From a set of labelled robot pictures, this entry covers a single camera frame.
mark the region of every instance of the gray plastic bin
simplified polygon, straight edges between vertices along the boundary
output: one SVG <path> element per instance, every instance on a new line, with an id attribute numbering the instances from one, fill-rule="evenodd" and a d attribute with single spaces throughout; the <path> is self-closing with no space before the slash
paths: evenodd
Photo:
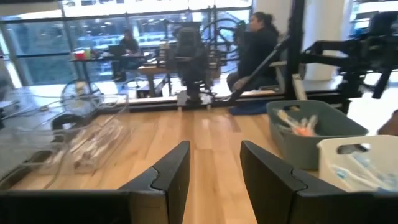
<path id="1" fill-rule="evenodd" d="M 287 126 L 275 113 L 275 109 L 284 109 L 294 119 L 318 116 L 315 132 L 318 136 L 303 137 L 281 131 L 279 124 Z M 277 144 L 284 159 L 293 166 L 306 169 L 318 169 L 318 148 L 321 140 L 328 138 L 342 138 L 351 136 L 364 136 L 368 130 L 345 114 L 327 103 L 315 100 L 306 101 L 274 101 L 267 104 L 269 128 L 274 142 Z"/>

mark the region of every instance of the woman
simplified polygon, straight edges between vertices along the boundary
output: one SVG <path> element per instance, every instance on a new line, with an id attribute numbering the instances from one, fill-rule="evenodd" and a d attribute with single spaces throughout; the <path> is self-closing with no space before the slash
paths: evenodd
<path id="1" fill-rule="evenodd" d="M 245 35 L 245 43 L 248 50 L 240 58 L 238 72 L 231 73 L 227 77 L 227 83 L 231 92 L 240 89 L 248 80 L 255 69 L 268 57 L 278 44 L 279 31 L 273 24 L 273 16 L 263 12 L 253 14 L 250 21 L 251 32 Z M 262 86 L 276 85 L 275 68 L 265 68 L 260 71 L 263 75 L 257 77 L 244 91 L 255 90 Z"/>

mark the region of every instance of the black jacket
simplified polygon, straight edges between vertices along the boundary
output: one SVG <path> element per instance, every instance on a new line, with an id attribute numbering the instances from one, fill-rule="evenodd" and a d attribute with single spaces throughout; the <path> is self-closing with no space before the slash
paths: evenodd
<path id="1" fill-rule="evenodd" d="M 268 57 L 278 44 L 278 34 L 263 28 L 257 32 L 246 33 L 244 41 L 247 47 L 240 58 L 238 66 L 240 77 L 251 75 L 264 59 Z M 276 78 L 274 68 L 263 69 L 261 73 L 270 78 Z"/>
<path id="2" fill-rule="evenodd" d="M 126 49 L 132 51 L 133 53 L 137 53 L 139 50 L 138 43 L 135 39 L 126 40 L 123 38 L 120 41 L 120 45 L 124 46 Z"/>

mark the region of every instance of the white plastic bin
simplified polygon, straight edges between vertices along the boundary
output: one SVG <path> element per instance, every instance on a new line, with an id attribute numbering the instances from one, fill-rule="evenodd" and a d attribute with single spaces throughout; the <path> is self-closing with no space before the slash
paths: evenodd
<path id="1" fill-rule="evenodd" d="M 341 146 L 355 144 L 367 144 L 368 150 L 339 153 Z M 397 146 L 398 137 L 395 136 L 361 136 L 322 140 L 318 143 L 319 178 L 347 192 L 397 190 L 395 180 L 395 177 L 398 177 Z"/>

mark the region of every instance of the blue mat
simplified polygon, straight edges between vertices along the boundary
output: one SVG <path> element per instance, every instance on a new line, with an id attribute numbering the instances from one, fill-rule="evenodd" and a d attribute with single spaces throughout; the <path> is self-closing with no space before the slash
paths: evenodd
<path id="1" fill-rule="evenodd" d="M 268 101 L 249 102 L 229 109 L 229 113 L 233 116 L 239 115 L 259 115 L 267 113 Z"/>

